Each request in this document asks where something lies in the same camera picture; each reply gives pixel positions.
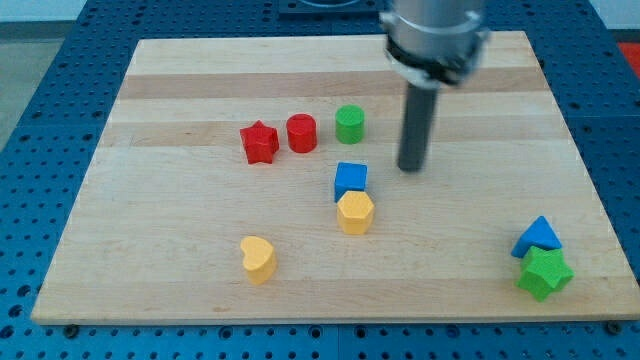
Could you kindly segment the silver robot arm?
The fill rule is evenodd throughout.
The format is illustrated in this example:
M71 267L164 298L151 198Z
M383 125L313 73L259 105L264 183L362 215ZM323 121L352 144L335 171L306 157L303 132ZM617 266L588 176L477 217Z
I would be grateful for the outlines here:
M489 37L484 0L394 0L379 19L391 68L422 89L465 82Z

